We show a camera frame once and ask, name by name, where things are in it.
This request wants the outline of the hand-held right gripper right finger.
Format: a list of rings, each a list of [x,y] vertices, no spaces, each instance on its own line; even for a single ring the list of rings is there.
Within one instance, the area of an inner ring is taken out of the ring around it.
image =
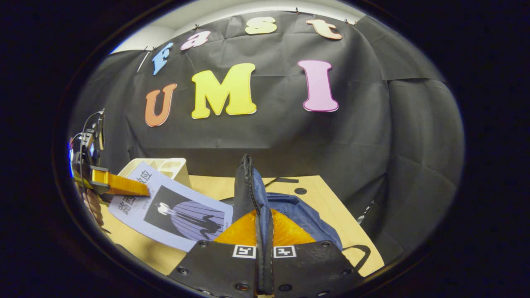
[[[330,240],[316,241],[294,221],[271,210],[265,283],[275,298],[336,298],[360,282],[356,264]]]

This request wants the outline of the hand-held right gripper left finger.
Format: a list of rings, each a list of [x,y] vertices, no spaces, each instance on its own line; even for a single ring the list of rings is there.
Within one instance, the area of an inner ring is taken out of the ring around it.
[[[251,211],[213,241],[197,241],[168,277],[212,297],[257,298],[257,219],[257,211]]]

